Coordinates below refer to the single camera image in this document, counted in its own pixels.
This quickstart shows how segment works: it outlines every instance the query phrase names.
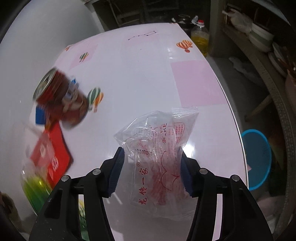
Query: tin can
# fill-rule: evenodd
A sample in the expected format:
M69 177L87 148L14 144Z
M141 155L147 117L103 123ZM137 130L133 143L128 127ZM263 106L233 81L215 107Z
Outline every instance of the tin can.
M56 68L52 68L38 84L33 100L47 113L70 126L80 123L87 114L89 103L75 84Z

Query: plastic oil bottle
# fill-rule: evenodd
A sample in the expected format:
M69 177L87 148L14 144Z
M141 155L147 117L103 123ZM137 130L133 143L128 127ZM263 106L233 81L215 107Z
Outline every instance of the plastic oil bottle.
M198 47L204 57L207 56L207 48L209 46L209 31L205 28L203 20L197 21L197 16L193 18L192 23L195 25L191 30L191 40Z

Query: orange striped hot air balloon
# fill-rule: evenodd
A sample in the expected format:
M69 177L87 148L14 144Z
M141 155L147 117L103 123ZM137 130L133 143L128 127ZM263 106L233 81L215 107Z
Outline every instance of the orange striped hot air balloon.
M191 41L189 41L189 40L183 40L182 42L185 43L185 44L188 44L189 47L192 48L192 42Z
M184 42L184 40L182 42L177 43L177 46L179 48L184 49L186 53L190 53L190 51L188 49L190 47L190 45L188 43Z

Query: wooden leg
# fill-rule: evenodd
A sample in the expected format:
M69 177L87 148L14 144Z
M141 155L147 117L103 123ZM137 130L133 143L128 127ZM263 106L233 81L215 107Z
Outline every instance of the wooden leg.
M265 109L272 102L271 95L268 95L250 114L245 115L244 120L250 121L255 115L258 115L262 110Z

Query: pink square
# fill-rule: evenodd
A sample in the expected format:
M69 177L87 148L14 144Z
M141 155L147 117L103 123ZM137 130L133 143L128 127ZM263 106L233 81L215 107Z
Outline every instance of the pink square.
M209 63L190 60L171 63L181 105L226 104L226 98Z
M73 59L70 69L76 67L77 65L83 64L87 61L90 61L92 59L92 56L94 55L94 52L98 45L87 45L86 47L80 47L78 54Z

